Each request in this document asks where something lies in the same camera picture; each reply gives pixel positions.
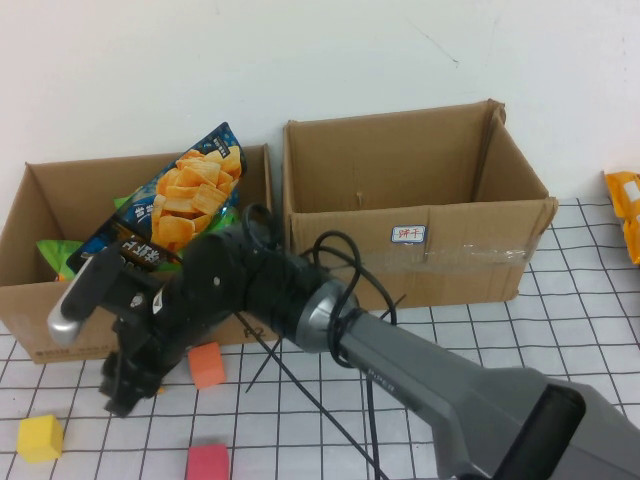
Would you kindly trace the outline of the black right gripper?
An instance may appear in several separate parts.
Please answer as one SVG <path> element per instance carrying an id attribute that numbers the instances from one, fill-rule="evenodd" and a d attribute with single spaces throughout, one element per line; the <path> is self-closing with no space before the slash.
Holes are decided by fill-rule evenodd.
<path id="1" fill-rule="evenodd" d="M 183 357 L 198 389 L 219 384 L 220 346 L 206 341 L 219 324 L 219 312 L 168 289 L 159 290 L 131 320 L 118 320 L 118 350 L 110 352 L 101 367 L 104 409 L 126 418 L 139 402 L 156 395 Z"/>

